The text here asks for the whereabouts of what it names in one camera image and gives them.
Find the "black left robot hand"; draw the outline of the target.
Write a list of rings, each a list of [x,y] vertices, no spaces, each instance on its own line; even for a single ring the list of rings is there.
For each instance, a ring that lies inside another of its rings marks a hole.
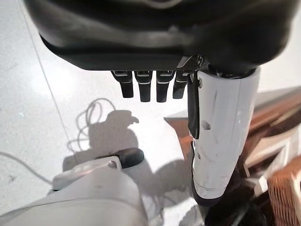
[[[241,155],[260,66],[286,47],[298,0],[26,0],[45,46],[88,71],[111,71],[122,95],[188,92],[192,192],[215,205]]]

